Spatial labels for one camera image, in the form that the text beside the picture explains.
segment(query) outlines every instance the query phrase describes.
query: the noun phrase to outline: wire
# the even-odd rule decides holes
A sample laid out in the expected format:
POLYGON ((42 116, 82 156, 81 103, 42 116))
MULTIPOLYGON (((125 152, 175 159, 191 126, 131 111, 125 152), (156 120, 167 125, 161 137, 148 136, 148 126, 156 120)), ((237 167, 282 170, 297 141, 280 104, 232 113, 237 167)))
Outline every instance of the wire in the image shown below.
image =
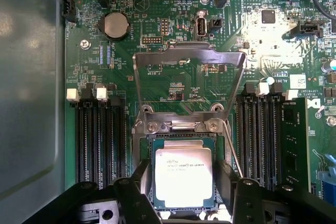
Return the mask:
POLYGON ((335 20, 336 21, 336 16, 328 13, 326 10, 323 9, 323 7, 321 6, 319 0, 313 0, 313 3, 316 7, 316 9, 326 18, 331 19, 331 20, 335 20))

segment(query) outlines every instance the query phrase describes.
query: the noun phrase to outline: green circuit board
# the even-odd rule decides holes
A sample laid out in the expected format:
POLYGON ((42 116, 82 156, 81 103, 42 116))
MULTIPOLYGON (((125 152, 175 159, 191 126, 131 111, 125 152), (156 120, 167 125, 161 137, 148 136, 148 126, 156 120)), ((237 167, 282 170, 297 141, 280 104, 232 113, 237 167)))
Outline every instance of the green circuit board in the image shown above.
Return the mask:
MULTIPOLYGON (((134 79, 132 56, 136 52, 162 52, 179 41, 193 41, 195 15, 207 10, 206 19, 223 19, 223 27, 208 32, 203 41, 218 52, 242 51, 247 66, 238 93, 246 82, 255 86, 272 77, 284 90, 297 89, 298 97, 308 99, 308 135, 311 182, 322 197, 318 172, 327 170, 326 153, 336 154, 336 128, 326 124, 327 116, 336 115, 335 98, 324 97, 329 83, 321 64, 334 59, 336 34, 326 20, 323 38, 316 36, 292 38, 289 31, 300 20, 319 20, 322 16, 311 0, 228 0, 224 8, 214 1, 200 0, 109 0, 110 8, 101 8, 98 0, 74 0, 77 23, 66 21, 66 89, 86 88, 87 83, 110 87, 108 95, 125 99, 127 123, 125 131, 125 176, 133 172, 131 128, 139 104, 134 79), (274 22, 265 21, 264 11, 271 11, 274 22), (130 24, 128 36, 118 42, 109 41, 98 29, 99 19, 111 12, 126 15, 130 24), (83 50, 80 42, 87 40, 90 48, 83 50)), ((336 13, 336 0, 321 0, 324 8, 336 13)), ((219 102, 225 105, 234 70, 224 65, 149 65, 139 70, 144 103, 155 112, 174 111, 190 114, 206 111, 219 102)), ((75 112, 66 106, 66 185, 75 183, 75 112)), ((236 131, 235 112, 229 117, 233 137, 236 131)))

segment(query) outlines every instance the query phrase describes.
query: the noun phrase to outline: integrated circuit chip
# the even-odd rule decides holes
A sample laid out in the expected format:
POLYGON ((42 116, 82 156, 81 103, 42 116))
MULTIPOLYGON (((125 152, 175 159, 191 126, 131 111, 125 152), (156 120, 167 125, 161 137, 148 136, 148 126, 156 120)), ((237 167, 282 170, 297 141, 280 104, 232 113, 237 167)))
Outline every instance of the integrated circuit chip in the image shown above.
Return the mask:
POLYGON ((155 152, 154 180, 166 208, 203 207, 213 196, 212 151, 201 139, 165 140, 155 152))
POLYGON ((275 23, 275 11, 274 10, 262 10, 261 11, 261 21, 263 24, 274 24, 275 23))

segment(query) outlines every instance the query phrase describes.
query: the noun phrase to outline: motherboard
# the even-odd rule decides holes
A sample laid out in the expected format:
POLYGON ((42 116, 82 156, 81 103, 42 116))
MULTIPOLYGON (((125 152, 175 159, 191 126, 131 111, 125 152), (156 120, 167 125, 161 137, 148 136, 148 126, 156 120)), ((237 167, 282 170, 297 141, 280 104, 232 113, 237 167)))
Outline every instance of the motherboard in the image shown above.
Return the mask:
MULTIPOLYGON (((336 23, 312 0, 107 0, 107 8, 100 0, 65 1, 67 187, 94 181, 104 188, 151 158, 155 208, 211 209, 221 199, 203 166, 226 159, 268 189, 298 183, 324 198, 332 166, 326 155, 336 154, 336 23), (183 55, 183 48, 193 50, 183 55), (233 106, 239 70, 210 53, 202 61, 196 49, 227 62, 237 53, 246 57, 233 106), (148 134, 137 136, 144 113, 217 110, 227 113, 238 160, 225 137, 213 134, 215 122, 210 133, 191 131, 190 123, 150 122, 148 134), (189 160, 182 169, 185 150, 204 162, 189 160), (192 197, 203 188, 195 206, 196 199, 170 195, 178 191, 169 178, 191 169, 193 181, 204 179, 180 185, 180 192, 192 197)), ((336 14, 336 0, 319 1, 336 14)))

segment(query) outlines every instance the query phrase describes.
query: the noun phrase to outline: gray metal panel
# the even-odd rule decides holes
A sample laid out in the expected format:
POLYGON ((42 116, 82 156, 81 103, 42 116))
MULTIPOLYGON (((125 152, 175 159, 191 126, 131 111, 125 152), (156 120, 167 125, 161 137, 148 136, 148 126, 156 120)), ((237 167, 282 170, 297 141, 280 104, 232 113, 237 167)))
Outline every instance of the gray metal panel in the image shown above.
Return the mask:
POLYGON ((21 223, 64 190, 60 0, 0 0, 0 216, 21 223))

